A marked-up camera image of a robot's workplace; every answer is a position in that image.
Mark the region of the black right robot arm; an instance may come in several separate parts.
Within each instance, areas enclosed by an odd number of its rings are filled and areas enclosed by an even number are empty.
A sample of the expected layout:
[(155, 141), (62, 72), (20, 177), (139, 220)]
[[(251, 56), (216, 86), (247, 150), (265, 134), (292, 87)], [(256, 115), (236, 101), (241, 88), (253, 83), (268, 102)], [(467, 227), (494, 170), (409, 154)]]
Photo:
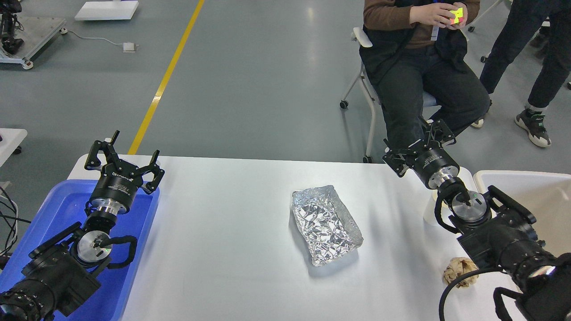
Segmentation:
[(444, 320), (448, 294), (461, 281), (483, 273), (508, 274), (519, 291), (497, 287), (493, 300), (497, 317), (511, 319), (503, 296), (514, 299), (529, 321), (568, 321), (571, 308), (570, 254), (555, 257), (544, 249), (532, 227), (536, 218), (520, 203), (490, 185), (485, 193), (470, 191), (459, 178), (459, 165), (443, 149), (455, 136), (442, 121), (422, 123), (424, 136), (407, 148), (385, 140), (385, 164), (403, 177), (412, 169), (427, 189), (437, 192), (437, 223), (459, 234), (458, 242), (477, 266), (458, 276), (440, 297), (439, 318)]

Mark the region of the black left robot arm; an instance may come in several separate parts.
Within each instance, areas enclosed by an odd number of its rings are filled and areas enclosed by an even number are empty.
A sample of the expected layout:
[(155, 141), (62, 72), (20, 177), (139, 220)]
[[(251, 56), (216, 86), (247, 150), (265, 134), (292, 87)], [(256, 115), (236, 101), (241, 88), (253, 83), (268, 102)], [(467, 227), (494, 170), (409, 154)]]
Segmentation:
[(56, 311), (69, 316), (101, 287), (100, 273), (125, 268), (135, 259), (137, 238), (112, 237), (112, 228), (120, 214), (130, 211), (139, 189), (157, 191), (165, 171), (157, 164), (159, 150), (143, 167), (121, 159), (114, 149), (119, 134), (94, 141), (88, 152), (84, 168), (99, 171), (100, 178), (85, 204), (86, 221), (30, 252), (24, 278), (1, 294), (3, 321), (52, 321)]

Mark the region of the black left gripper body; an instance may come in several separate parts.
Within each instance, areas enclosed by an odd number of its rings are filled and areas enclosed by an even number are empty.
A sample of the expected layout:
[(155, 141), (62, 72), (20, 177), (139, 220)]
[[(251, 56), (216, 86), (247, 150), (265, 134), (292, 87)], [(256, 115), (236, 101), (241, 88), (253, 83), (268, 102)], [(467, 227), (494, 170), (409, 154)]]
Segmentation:
[(108, 163), (101, 169), (101, 176), (91, 195), (91, 205), (112, 206), (113, 214), (125, 214), (130, 211), (137, 189), (143, 180), (134, 175), (137, 166), (132, 163)]

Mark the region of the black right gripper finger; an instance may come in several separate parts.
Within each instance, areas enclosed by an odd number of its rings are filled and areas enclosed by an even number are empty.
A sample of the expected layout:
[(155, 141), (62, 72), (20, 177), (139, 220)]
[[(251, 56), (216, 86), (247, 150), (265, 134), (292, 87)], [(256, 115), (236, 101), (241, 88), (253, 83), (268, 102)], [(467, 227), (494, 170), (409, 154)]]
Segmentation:
[(457, 138), (443, 120), (426, 123), (426, 149), (446, 148), (456, 142)]
[(398, 177), (403, 177), (409, 168), (414, 167), (419, 157), (418, 146), (422, 144), (422, 140), (416, 140), (408, 148), (398, 149), (391, 148), (387, 138), (383, 141), (387, 146), (383, 155), (384, 163), (391, 167)]

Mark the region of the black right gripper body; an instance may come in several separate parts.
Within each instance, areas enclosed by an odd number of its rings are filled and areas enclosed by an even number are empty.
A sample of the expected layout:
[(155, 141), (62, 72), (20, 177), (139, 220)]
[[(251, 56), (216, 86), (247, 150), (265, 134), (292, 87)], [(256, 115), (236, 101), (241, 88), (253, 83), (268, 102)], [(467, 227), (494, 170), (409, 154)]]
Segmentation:
[(442, 148), (420, 152), (413, 161), (413, 170), (428, 189), (440, 186), (459, 174), (459, 165)]

